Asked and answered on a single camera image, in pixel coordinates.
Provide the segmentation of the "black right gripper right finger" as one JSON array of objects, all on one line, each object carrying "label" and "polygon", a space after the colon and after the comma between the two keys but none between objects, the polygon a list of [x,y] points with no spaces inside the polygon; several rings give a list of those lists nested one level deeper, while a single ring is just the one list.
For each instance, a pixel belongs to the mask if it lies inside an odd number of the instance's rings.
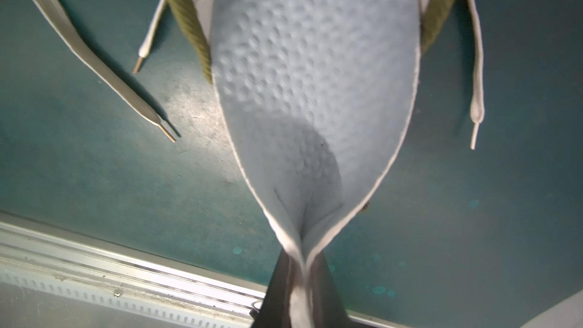
[{"label": "black right gripper right finger", "polygon": [[317,255],[312,264],[311,288],[315,327],[353,327],[323,253]]}]

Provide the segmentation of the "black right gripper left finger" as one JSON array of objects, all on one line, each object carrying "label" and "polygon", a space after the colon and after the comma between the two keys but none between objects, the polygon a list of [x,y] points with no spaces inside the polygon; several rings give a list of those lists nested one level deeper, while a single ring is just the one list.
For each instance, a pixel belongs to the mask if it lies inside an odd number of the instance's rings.
[{"label": "black right gripper left finger", "polygon": [[289,300],[293,288],[293,259],[282,250],[267,288],[267,293],[254,318],[253,328],[290,328]]}]

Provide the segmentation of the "olive green shoe white laces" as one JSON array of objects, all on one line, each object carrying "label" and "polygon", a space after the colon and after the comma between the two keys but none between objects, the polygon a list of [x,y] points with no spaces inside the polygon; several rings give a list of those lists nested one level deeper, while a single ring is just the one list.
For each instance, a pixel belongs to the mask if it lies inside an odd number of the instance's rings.
[{"label": "olive green shoe white laces", "polygon": [[62,38],[68,48],[97,76],[113,89],[137,114],[158,127],[171,142],[173,135],[165,129],[159,114],[138,96],[106,63],[83,41],[59,0],[32,0],[36,7]]}]

